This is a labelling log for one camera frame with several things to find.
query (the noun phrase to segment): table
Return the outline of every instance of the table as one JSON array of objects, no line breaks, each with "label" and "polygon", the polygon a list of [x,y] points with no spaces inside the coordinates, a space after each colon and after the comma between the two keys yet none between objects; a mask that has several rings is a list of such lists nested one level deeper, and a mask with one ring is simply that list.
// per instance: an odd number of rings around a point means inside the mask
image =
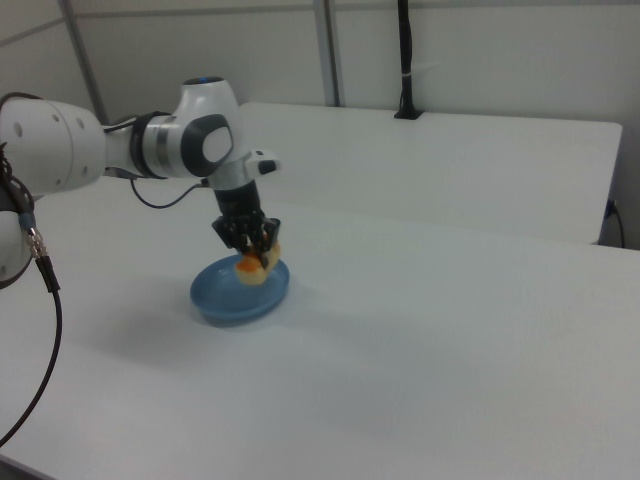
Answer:
[{"label": "table", "polygon": [[[140,182],[157,202],[187,185]],[[637,252],[264,208],[283,222],[290,291],[220,329],[188,300],[228,252],[211,192],[160,212],[102,178],[39,201],[65,331],[2,454],[69,480],[637,477]],[[35,268],[0,304],[5,431],[54,321]]]},{"label": "table", "polygon": [[276,152],[264,198],[595,243],[620,143],[612,123],[247,103],[247,138]]}]

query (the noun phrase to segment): cable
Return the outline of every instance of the cable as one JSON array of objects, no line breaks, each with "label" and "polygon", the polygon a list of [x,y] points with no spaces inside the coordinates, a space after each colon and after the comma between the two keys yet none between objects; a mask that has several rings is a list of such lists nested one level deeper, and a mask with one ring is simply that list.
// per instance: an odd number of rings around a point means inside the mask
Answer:
[{"label": "cable", "polygon": [[[29,100],[42,100],[40,97],[36,97],[35,95],[31,95],[30,93],[22,93],[22,92],[7,93],[2,98],[0,98],[0,111],[2,111],[2,107],[4,107],[4,104],[7,103],[7,101],[11,100],[12,98],[27,98]],[[0,162],[1,162],[0,183],[4,185],[5,190],[11,197],[11,200],[13,200],[13,203],[15,204],[15,207],[18,210],[19,214],[27,213],[27,209],[24,207],[22,200],[16,195],[15,190],[11,188],[12,182],[17,183],[20,186],[20,189],[23,192],[25,192],[29,200],[29,207],[31,211],[33,211],[33,197],[31,196],[29,189],[25,187],[24,183],[22,183],[20,180],[18,180],[16,177],[13,176],[13,170],[11,169],[11,164],[4,156],[5,145],[6,143],[3,143],[2,145],[0,145]]]},{"label": "cable", "polygon": [[[0,98],[0,111],[2,110],[2,107],[7,102],[7,100],[15,97],[28,98],[33,100],[40,99],[40,97],[36,97],[35,95],[30,95],[28,93],[9,93]],[[53,369],[56,365],[58,352],[60,351],[60,343],[62,341],[62,304],[60,302],[60,295],[58,293],[58,290],[60,290],[60,285],[58,284],[58,280],[56,279],[56,275],[53,271],[51,259],[47,254],[47,247],[42,240],[42,235],[40,235],[40,232],[35,225],[35,221],[33,218],[33,196],[31,195],[31,192],[29,192],[29,189],[24,185],[24,183],[13,176],[11,164],[4,155],[5,145],[6,143],[0,145],[0,183],[2,183],[14,203],[17,213],[20,216],[20,227],[25,232],[25,240],[29,245],[31,255],[35,258],[38,270],[40,270],[42,279],[47,286],[47,291],[53,295],[53,302],[56,309],[56,333],[53,342],[51,358],[49,359],[49,364],[47,365],[47,370],[45,371],[42,381],[40,382],[40,386],[33,396],[31,403],[29,403],[26,410],[20,416],[15,425],[11,427],[11,429],[2,438],[0,438],[0,448],[2,448],[11,439],[11,437],[13,437],[16,432],[20,430],[20,427],[22,427],[27,418],[29,418],[29,415],[31,415],[33,410],[36,408],[36,405],[40,401],[40,398],[42,397],[42,394],[44,393],[49,380],[51,379],[51,374],[53,373]],[[18,185],[20,192],[26,197],[28,202],[26,206],[24,204],[24,198],[21,199],[18,196],[17,189],[11,185],[12,183]]]},{"label": "cable", "polygon": [[57,290],[53,290],[51,294],[53,295],[53,301],[56,306],[56,337],[53,342],[53,351],[51,352],[49,365],[47,366],[47,371],[45,372],[44,377],[42,378],[42,382],[40,382],[40,387],[38,387],[38,391],[36,392],[33,399],[31,400],[31,403],[29,404],[27,409],[24,411],[22,416],[15,423],[15,425],[11,427],[11,430],[9,430],[7,434],[4,437],[2,437],[2,439],[0,439],[0,448],[2,448],[2,446],[5,443],[7,443],[11,439],[11,437],[15,435],[15,433],[20,429],[20,427],[22,427],[22,424],[27,420],[27,418],[29,418],[29,415],[31,415],[31,412],[33,412],[33,410],[36,408],[36,405],[40,401],[40,397],[42,397],[42,394],[44,393],[45,388],[47,388],[47,384],[49,383],[49,379],[51,378],[51,373],[53,373],[53,368],[55,367],[56,360],[58,359],[60,342],[62,340],[62,304],[60,302],[60,295],[58,294]]},{"label": "cable", "polygon": [[169,202],[169,203],[167,203],[165,205],[154,205],[153,203],[147,202],[144,198],[142,198],[140,193],[138,193],[138,190],[136,189],[136,185],[134,183],[135,179],[132,178],[129,181],[131,182],[131,189],[133,190],[133,193],[138,198],[138,200],[140,200],[142,203],[144,203],[147,207],[155,208],[156,210],[162,210],[164,208],[173,207],[175,204],[180,202],[184,197],[186,197],[191,192],[193,192],[196,188],[206,188],[206,187],[209,186],[209,182],[207,181],[206,178],[204,178],[204,179],[202,179],[200,181],[200,183],[196,183],[195,185],[192,185],[191,187],[189,187],[189,189],[187,191],[185,191],[182,195],[180,195],[178,198],[176,198],[173,202]]},{"label": "cable", "polygon": [[103,129],[104,133],[109,133],[109,132],[115,132],[116,130],[122,130],[123,128],[127,128],[127,127],[131,127],[133,126],[133,124],[135,123],[136,119],[134,118],[133,120],[126,122],[126,123],[121,123],[119,125],[114,125],[113,127],[107,127],[105,129]]},{"label": "cable", "polygon": [[624,244],[624,227],[622,226],[622,218],[620,218],[620,212],[618,208],[614,206],[613,213],[616,214],[616,218],[618,219],[618,226],[620,227],[620,246],[622,248],[626,248]]}]

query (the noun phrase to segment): blue bowl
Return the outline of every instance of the blue bowl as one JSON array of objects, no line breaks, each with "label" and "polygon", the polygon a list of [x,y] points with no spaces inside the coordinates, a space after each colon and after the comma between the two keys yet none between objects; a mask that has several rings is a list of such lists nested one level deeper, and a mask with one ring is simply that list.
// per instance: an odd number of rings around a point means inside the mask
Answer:
[{"label": "blue bowl", "polygon": [[234,266],[242,260],[233,255],[212,263],[191,284],[191,301],[211,320],[238,322],[258,318],[272,310],[287,293],[289,269],[279,261],[262,285],[248,286],[238,280]]}]

